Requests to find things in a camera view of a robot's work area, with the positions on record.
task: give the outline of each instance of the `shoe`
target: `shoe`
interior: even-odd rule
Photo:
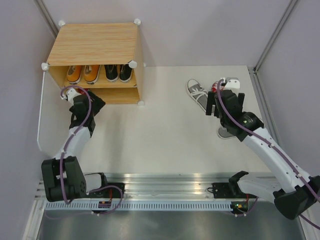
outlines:
[[[200,85],[200,83],[194,79],[190,79],[186,84],[186,91],[189,96],[196,101],[203,111],[206,111],[208,92]]]
[[[131,80],[132,77],[132,68],[129,67],[129,64],[120,65],[120,81],[127,83]]]
[[[217,131],[218,137],[221,139],[232,139],[235,138],[236,136],[232,135],[231,133],[228,132],[226,128],[223,126],[219,127]]]
[[[70,84],[78,84],[81,80],[82,66],[70,66],[66,74],[66,79]]]
[[[109,82],[115,82],[118,79],[117,65],[104,65],[106,79]]]
[[[95,84],[98,81],[100,65],[86,65],[84,67],[84,80],[87,84]]]

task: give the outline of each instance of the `white wall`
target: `white wall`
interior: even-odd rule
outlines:
[[[45,157],[37,146],[41,63],[54,38],[32,0],[2,0],[0,32],[0,239],[18,240]]]
[[[300,1],[259,76],[281,146],[302,168],[320,175],[320,1]],[[314,215],[320,224],[320,207]]]
[[[147,66],[253,67],[289,0],[43,0],[54,22],[142,21]]]

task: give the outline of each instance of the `orange shoe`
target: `orange shoe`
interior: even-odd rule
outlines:
[[[70,84],[77,84],[81,79],[82,66],[70,66],[66,74],[66,79]]]
[[[84,80],[87,84],[95,84],[98,81],[100,65],[86,65],[84,67]]]

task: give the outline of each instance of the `cable clip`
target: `cable clip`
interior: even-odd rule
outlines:
[[[67,100],[67,99],[68,99],[65,94],[60,95],[60,98],[61,98],[62,100]]]

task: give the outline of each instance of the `wooden shoe rack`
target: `wooden shoe rack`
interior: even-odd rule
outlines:
[[[136,68],[129,82],[107,80],[104,65],[128,64],[131,61]],[[47,63],[48,72],[61,88],[70,85],[66,78],[69,66],[101,65],[95,84],[86,83],[83,67],[81,81],[77,85],[90,89],[107,104],[136,104],[141,99],[144,61],[139,27],[133,22],[63,25]]]

